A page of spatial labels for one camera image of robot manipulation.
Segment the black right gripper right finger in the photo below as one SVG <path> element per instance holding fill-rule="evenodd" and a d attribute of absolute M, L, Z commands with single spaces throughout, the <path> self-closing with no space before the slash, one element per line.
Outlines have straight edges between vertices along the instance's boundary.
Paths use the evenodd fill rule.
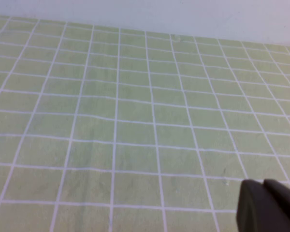
<path fill-rule="evenodd" d="M 290 218 L 290 189 L 274 179 L 265 179 L 263 185 Z"/>

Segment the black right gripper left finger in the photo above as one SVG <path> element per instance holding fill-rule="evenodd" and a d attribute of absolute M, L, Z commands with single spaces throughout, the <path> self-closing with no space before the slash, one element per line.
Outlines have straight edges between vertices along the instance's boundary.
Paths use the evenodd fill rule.
<path fill-rule="evenodd" d="M 290 218 L 263 182 L 242 181 L 236 212 L 240 232 L 290 232 Z"/>

